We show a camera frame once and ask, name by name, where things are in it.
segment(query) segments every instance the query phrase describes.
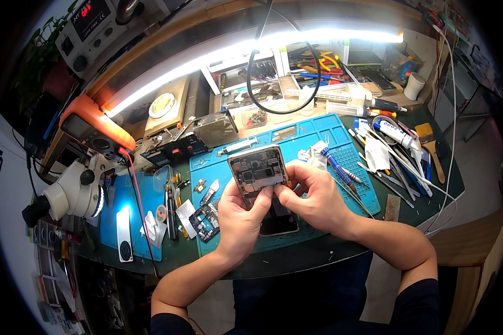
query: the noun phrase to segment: human hand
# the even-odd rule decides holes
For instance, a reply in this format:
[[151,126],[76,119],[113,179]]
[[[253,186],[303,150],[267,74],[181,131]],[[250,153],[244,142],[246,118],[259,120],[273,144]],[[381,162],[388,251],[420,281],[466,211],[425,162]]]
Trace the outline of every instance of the human hand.
[[350,239],[355,214],[345,205],[331,175],[299,160],[287,163],[286,170],[294,191],[276,185],[279,202],[313,227]]
[[222,257],[240,264],[250,255],[259,236],[261,221],[270,209],[273,193],[272,186],[262,189],[253,207],[247,211],[235,179],[229,181],[218,203],[220,242],[216,251]]

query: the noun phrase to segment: green plant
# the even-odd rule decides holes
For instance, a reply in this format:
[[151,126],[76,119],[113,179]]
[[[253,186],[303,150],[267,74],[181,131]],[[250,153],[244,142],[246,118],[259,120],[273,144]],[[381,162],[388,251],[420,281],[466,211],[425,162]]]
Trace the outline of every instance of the green plant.
[[[12,88],[16,91],[19,99],[20,112],[40,96],[41,87],[48,71],[60,59],[56,39],[71,17],[77,1],[75,0],[69,6],[65,16],[57,19],[51,17],[42,28],[38,28],[30,37],[27,60],[21,64],[19,72],[12,82]],[[50,31],[50,34],[45,39],[43,35],[47,30]]]

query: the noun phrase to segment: wooden brush handle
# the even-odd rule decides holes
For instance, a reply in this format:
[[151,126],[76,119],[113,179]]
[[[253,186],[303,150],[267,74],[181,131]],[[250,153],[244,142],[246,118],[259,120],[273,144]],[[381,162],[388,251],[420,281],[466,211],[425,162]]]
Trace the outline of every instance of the wooden brush handle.
[[429,151],[430,156],[432,156],[432,160],[436,166],[436,172],[438,173],[438,180],[441,184],[445,184],[445,174],[443,174],[442,165],[440,164],[440,160],[436,154],[436,141],[423,144],[423,146]]

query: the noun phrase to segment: glue tube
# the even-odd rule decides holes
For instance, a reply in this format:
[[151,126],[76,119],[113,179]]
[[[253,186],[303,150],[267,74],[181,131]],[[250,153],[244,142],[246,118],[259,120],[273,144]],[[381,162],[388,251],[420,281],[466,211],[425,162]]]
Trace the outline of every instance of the glue tube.
[[414,143],[414,139],[409,134],[395,127],[393,124],[387,122],[386,120],[378,119],[378,121],[376,121],[373,126],[375,129],[380,130],[387,136],[393,138],[406,149],[414,149],[416,151],[419,151],[419,148]]

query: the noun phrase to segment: black cable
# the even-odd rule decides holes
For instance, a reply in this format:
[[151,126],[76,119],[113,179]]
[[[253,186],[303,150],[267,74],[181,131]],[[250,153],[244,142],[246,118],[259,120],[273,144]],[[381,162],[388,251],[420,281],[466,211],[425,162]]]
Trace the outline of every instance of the black cable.
[[16,136],[15,136],[15,129],[13,127],[11,127],[11,132],[13,133],[13,137],[17,141],[17,143],[20,145],[20,147],[23,148],[24,151],[26,151],[26,149],[24,148],[24,145],[20,144],[20,141],[16,138]]
[[[33,157],[31,154],[29,154],[28,150],[26,150],[26,148],[24,147],[24,145],[22,145],[20,143],[20,141],[17,139],[17,137],[15,136],[15,129],[13,127],[11,127],[11,132],[13,133],[13,138],[17,141],[17,143],[20,145],[21,148],[24,149],[24,151],[28,154],[27,156],[27,159],[28,161],[30,160],[31,157]],[[49,169],[48,167],[42,165],[41,163],[39,163],[38,161],[35,161],[35,163],[37,163],[37,165],[39,165],[40,167],[42,167],[43,169],[45,170],[48,170],[50,173],[54,173],[54,174],[57,174],[57,175],[60,175],[62,174],[62,172],[55,172],[55,171],[52,171],[51,169]]]
[[35,174],[39,177],[39,179],[41,179],[42,181],[44,181],[45,183],[47,183],[48,185],[52,185],[53,183],[49,182],[48,180],[46,180],[45,178],[43,178],[43,176],[39,173],[39,171],[35,168],[35,157],[32,156],[32,162],[34,163],[34,171],[35,171]]
[[28,152],[26,152],[26,161],[27,161],[27,167],[28,167],[28,175],[30,176],[30,184],[32,184],[32,191],[34,192],[34,195],[37,198],[37,191],[35,190],[34,180],[32,179],[32,171],[31,171],[32,163],[30,162],[30,157],[29,157]]
[[48,170],[48,171],[49,171],[49,173],[54,173],[54,174],[56,174],[56,175],[60,175],[60,174],[62,174],[62,173],[63,173],[63,172],[56,172],[56,171],[52,171],[51,169],[49,169],[49,168],[48,168],[48,167],[46,167],[45,165],[43,165],[43,164],[39,163],[38,161],[35,161],[35,163],[36,163],[37,165],[39,165],[40,167],[42,167],[43,169]]
[[[267,20],[268,20],[268,15],[270,13],[270,11],[273,11],[275,12],[277,15],[281,16],[283,19],[285,19],[297,32],[301,33],[302,34],[302,30],[300,29],[300,27],[298,27],[298,25],[296,23],[294,23],[293,21],[289,20],[287,17],[285,17],[284,15],[282,15],[280,12],[272,9],[272,0],[268,0],[267,3],[264,3],[260,0],[255,0],[255,2],[257,3],[260,3],[262,5],[265,5],[266,7],[268,7],[268,12],[267,12],[267,15],[265,16],[264,18],[264,22],[262,25],[259,25],[259,27],[257,28],[257,32],[255,33],[255,41],[258,41],[259,38],[261,38],[261,35],[263,34],[263,30],[264,30],[264,26],[267,24]],[[248,88],[248,93],[249,93],[249,97],[251,99],[251,101],[256,105],[258,106],[261,110],[263,111],[267,111],[269,113],[272,113],[272,114],[278,114],[278,115],[282,115],[282,114],[290,114],[290,113],[294,113],[296,111],[299,111],[301,109],[303,109],[304,107],[306,107],[310,102],[314,101],[315,99],[315,95],[317,94],[317,92],[319,91],[319,87],[320,87],[320,80],[321,80],[321,69],[320,69],[320,66],[319,66],[319,58],[317,57],[316,55],[316,52],[315,52],[315,48],[313,48],[313,46],[309,43],[309,41],[305,40],[304,41],[308,48],[309,48],[309,51],[311,51],[311,54],[313,55],[313,58],[315,59],[315,64],[317,65],[317,84],[315,85],[315,90],[313,91],[313,93],[311,94],[311,96],[309,97],[309,99],[307,99],[306,102],[304,102],[300,107],[296,107],[295,109],[292,109],[290,111],[272,111],[271,109],[268,109],[268,108],[265,108],[263,107],[261,104],[259,104],[259,102],[257,101],[257,99],[255,99],[254,95],[252,94],[252,78],[251,78],[251,75],[252,75],[252,65],[253,65],[253,59],[255,57],[255,53],[257,53],[257,49],[253,49],[251,51],[251,54],[250,54],[250,58],[248,60],[248,67],[247,67],[247,74],[246,74],[246,86]]]
[[[132,173],[130,173],[130,167],[128,167],[128,166],[127,166],[127,171],[129,172],[130,183],[132,185],[132,192],[134,193],[134,197],[136,198],[136,206],[138,206],[138,213],[140,215],[140,221],[142,222],[142,226],[143,226],[144,218],[142,218],[142,215],[141,215],[140,201],[138,200],[138,195],[136,194],[136,188],[134,187],[134,179],[132,179]],[[149,254],[151,255],[151,260],[153,261],[154,275],[157,278],[160,278],[158,276],[158,273],[156,272],[156,265],[154,263],[153,252],[151,251],[151,248],[149,248],[149,243],[151,243],[151,241],[149,241],[149,239],[148,239],[148,232],[147,231],[145,231],[144,236],[145,236],[146,242],[148,243],[148,250],[149,250]]]

